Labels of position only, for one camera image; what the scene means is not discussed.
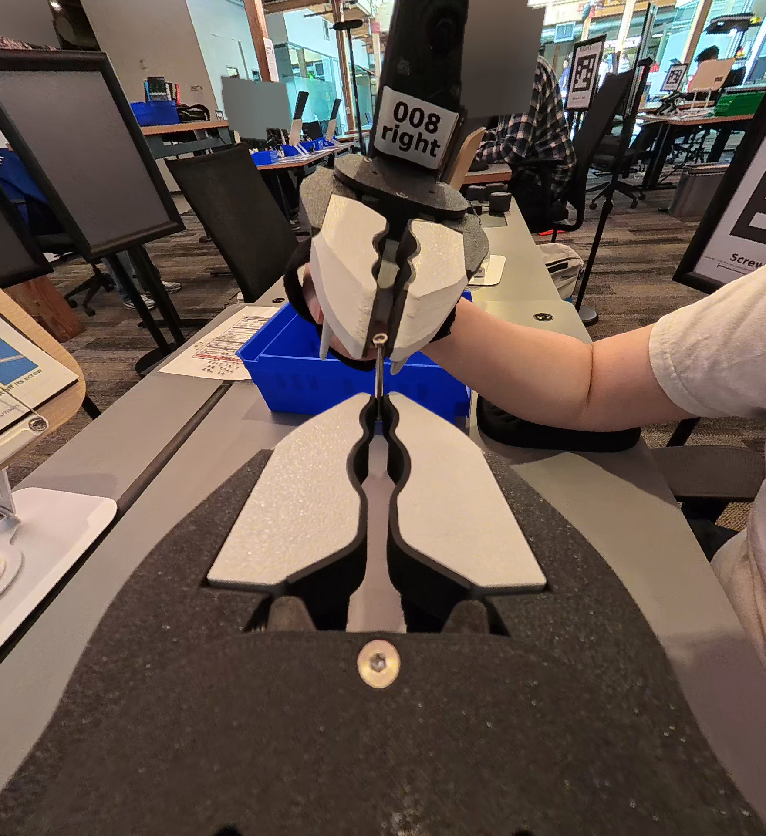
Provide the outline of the black pole stand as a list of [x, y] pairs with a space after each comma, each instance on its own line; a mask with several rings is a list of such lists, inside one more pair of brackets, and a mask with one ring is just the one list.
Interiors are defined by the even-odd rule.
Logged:
[[624, 168], [625, 158], [628, 148], [631, 143], [632, 133], [639, 110], [639, 101], [642, 89], [644, 89], [645, 81], [637, 80], [631, 93], [631, 99], [628, 104], [622, 103], [618, 107], [618, 112], [613, 119], [610, 129], [601, 141], [598, 151], [594, 154], [593, 165], [597, 165], [599, 169], [604, 169], [610, 174], [610, 180], [604, 187], [601, 197], [603, 204], [600, 210], [597, 221], [597, 228], [591, 245], [591, 249], [586, 259], [583, 275], [580, 279], [579, 285], [574, 294], [574, 305], [582, 320], [587, 327], [597, 324], [597, 312], [588, 307], [584, 303], [584, 294], [587, 289], [589, 278], [593, 271], [594, 261], [597, 256], [599, 244], [604, 235], [605, 225], [609, 214], [612, 212], [614, 206], [614, 193], [618, 185], [618, 178], [620, 172]]

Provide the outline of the person's white shirt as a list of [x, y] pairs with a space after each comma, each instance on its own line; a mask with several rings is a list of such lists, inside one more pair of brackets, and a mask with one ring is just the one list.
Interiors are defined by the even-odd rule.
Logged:
[[[766, 265], [660, 319], [649, 359], [663, 391], [687, 413], [766, 422]], [[746, 529], [712, 564], [766, 669], [766, 430], [764, 461]]]

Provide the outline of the blue plastic bin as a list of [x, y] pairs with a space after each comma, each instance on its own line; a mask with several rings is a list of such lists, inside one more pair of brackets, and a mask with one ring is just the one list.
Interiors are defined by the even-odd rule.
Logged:
[[178, 105], [167, 99], [160, 101], [140, 101], [129, 104], [140, 127], [179, 125]]
[[[375, 376], [329, 355], [318, 357], [315, 328], [285, 304], [237, 351], [271, 411], [316, 415], [355, 394], [372, 394]], [[472, 392], [424, 354], [398, 375], [385, 363], [385, 392], [399, 392], [450, 422], [469, 415]]]

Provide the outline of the wooden office desk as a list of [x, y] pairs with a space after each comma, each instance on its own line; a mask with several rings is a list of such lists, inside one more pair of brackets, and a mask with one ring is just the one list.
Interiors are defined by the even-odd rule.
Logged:
[[234, 131], [225, 120], [154, 125], [141, 127], [140, 130], [156, 160], [199, 155], [236, 144]]

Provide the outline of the white stand base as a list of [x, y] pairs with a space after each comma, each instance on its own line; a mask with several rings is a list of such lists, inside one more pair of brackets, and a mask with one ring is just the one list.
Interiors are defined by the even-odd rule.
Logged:
[[7, 465], [49, 428], [40, 415], [0, 434], [0, 649], [113, 521], [108, 497], [12, 489]]

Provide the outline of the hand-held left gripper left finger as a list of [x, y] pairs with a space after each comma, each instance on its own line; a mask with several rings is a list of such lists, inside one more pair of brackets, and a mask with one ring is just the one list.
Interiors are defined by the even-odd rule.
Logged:
[[357, 394], [276, 444], [212, 564], [214, 587], [304, 601], [319, 630], [345, 630], [367, 563], [368, 446], [377, 401]]

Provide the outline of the long office desk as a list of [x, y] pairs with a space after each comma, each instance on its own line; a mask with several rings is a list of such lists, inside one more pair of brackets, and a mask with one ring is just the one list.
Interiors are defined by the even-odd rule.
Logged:
[[262, 172], [305, 168], [320, 162], [332, 165], [334, 158], [343, 152], [358, 149], [355, 138], [347, 139], [335, 137], [332, 140], [320, 138], [313, 141], [301, 141], [296, 145], [281, 145], [279, 150], [252, 152], [252, 161]]

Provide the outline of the black office chair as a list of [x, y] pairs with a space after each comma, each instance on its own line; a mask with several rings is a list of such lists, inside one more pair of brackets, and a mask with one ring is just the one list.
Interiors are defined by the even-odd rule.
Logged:
[[586, 207], [586, 184], [594, 154], [611, 127], [622, 103], [628, 104], [637, 80], [643, 82], [652, 59], [640, 60], [634, 68], [622, 74], [609, 74], [591, 103], [584, 121], [574, 138], [576, 167], [565, 194], [565, 204], [576, 212], [573, 223], [555, 223], [551, 241], [557, 241], [559, 233], [575, 232], [583, 223]]
[[165, 164], [225, 260], [243, 300], [254, 303], [283, 278], [297, 238], [248, 147], [239, 143]]

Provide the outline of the person's right forearm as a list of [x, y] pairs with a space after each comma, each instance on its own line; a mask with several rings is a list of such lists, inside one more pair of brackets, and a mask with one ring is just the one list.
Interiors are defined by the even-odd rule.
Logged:
[[508, 323], [470, 305], [469, 358], [484, 368], [480, 395], [526, 421], [580, 431], [619, 431], [691, 418], [660, 385], [650, 362], [653, 326], [585, 344]]

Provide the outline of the wooden post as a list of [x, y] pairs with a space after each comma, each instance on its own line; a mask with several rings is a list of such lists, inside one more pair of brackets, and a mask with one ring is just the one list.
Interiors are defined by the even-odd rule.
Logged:
[[74, 309], [48, 276], [18, 283], [6, 288], [5, 292], [61, 344], [78, 337], [85, 330]]

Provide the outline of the green box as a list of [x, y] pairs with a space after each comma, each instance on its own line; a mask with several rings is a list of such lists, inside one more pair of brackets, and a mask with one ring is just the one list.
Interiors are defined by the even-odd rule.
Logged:
[[717, 117], [753, 115], [766, 94], [765, 87], [725, 90], [715, 104]]

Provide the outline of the tilted display board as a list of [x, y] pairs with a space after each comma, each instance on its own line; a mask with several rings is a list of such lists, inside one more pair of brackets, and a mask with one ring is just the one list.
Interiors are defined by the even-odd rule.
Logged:
[[482, 137], [486, 128], [481, 125], [472, 131], [462, 142], [455, 159], [452, 161], [449, 171], [446, 174], [446, 183], [453, 189], [459, 191], [463, 185], [466, 174], [474, 160], [476, 152], [482, 143]]

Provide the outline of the person's right hand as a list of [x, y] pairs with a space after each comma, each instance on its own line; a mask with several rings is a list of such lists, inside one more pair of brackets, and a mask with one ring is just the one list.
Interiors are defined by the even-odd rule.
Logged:
[[[302, 281], [301, 292], [308, 315], [315, 322], [319, 336], [323, 336], [324, 311], [316, 295], [310, 267], [310, 263], [300, 266], [297, 278]], [[472, 381], [472, 375], [478, 374], [478, 370], [493, 356], [485, 346], [480, 346], [481, 341], [487, 340], [491, 322], [489, 315], [461, 298], [440, 329], [440, 334], [421, 351], [457, 379]]]

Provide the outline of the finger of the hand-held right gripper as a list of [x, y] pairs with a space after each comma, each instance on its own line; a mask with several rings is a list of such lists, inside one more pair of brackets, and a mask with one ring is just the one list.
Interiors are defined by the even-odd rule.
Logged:
[[387, 351], [391, 362], [405, 362], [438, 335], [467, 286], [464, 237], [440, 223], [412, 219], [396, 261]]
[[310, 271], [324, 315], [321, 357], [336, 338], [347, 357], [366, 353], [388, 221], [355, 199], [332, 194], [312, 240]]

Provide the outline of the printed paper sheet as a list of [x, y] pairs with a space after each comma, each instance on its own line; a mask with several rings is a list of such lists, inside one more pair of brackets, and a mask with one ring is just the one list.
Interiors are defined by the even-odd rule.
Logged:
[[237, 352], [278, 310], [258, 306], [242, 308], [158, 371], [220, 382], [250, 381], [252, 377]]

